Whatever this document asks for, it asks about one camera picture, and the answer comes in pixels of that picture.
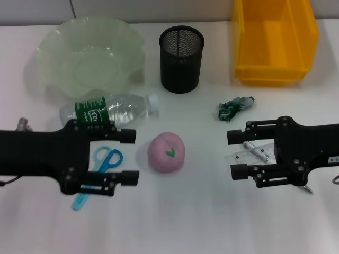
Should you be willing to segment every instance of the green bottle label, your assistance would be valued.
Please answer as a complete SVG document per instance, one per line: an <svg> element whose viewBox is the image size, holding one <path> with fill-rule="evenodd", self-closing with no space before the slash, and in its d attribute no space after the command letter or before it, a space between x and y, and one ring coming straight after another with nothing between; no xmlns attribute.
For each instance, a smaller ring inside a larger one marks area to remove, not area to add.
<svg viewBox="0 0 339 254"><path fill-rule="evenodd" d="M85 102L76 102L75 113L78 120L83 122L109 122L105 98L91 99Z"/></svg>

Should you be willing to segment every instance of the pink ball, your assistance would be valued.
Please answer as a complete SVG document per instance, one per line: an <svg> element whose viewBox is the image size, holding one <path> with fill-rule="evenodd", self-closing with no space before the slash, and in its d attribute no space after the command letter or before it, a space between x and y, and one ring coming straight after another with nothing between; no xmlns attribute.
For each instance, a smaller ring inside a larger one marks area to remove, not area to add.
<svg viewBox="0 0 339 254"><path fill-rule="evenodd" d="M172 132L157 136L148 147L148 161L157 170L168 173L179 170L185 160L185 145Z"/></svg>

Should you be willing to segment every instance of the yellow storage box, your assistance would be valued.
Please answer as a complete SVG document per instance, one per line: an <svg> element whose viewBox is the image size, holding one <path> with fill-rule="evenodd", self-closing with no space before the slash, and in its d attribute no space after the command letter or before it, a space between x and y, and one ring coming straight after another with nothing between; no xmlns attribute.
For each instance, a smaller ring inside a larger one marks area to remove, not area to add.
<svg viewBox="0 0 339 254"><path fill-rule="evenodd" d="M319 31L309 0L235 0L235 77L282 86L312 68Z"/></svg>

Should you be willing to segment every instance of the white table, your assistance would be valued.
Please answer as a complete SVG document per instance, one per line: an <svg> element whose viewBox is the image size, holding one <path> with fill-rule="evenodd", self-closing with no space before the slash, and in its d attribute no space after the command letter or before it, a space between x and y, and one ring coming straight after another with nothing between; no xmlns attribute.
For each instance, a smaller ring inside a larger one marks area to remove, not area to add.
<svg viewBox="0 0 339 254"><path fill-rule="evenodd" d="M159 120L137 129L135 145L119 145L119 169L140 170L136 188L118 187L114 198L91 197L82 210L70 206L49 178L25 177L0 189L1 253L338 253L338 168L309 176L314 195L293 186L257 189L253 180L233 181L225 155L227 130L249 120L290 115L304 125L339 122L339 20L318 21L320 41L312 72L295 88L235 85L230 74L230 23L190 23L205 37L200 84L176 95L160 84L160 34L174 24L135 24L145 38L145 85L128 92L158 94ZM56 90L37 85L32 58L55 26L0 28L0 128L13 130L21 116L39 131L61 127L58 108L68 102ZM220 122L216 106L237 96L254 96L255 106L231 123ZM186 161L175 174L158 174L146 149L161 132L177 133Z"/></svg>

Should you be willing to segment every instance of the blue scissors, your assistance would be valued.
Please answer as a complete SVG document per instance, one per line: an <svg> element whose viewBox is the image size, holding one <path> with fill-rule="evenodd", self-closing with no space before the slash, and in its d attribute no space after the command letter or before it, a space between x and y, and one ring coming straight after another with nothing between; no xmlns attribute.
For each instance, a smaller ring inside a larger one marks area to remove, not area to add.
<svg viewBox="0 0 339 254"><path fill-rule="evenodd" d="M98 153L102 150L106 150L106 153L102 159L98 159ZM111 164L110 160L114 154L118 154L120 159L118 162ZM95 162L93 171L105 173L108 169L115 168L120 165L122 158L122 153L117 149L111 150L111 148L107 146L99 147L93 153L93 160ZM81 207L83 207L83 205L86 203L89 196L89 194L79 193L72 204L72 208L76 211L80 210Z"/></svg>

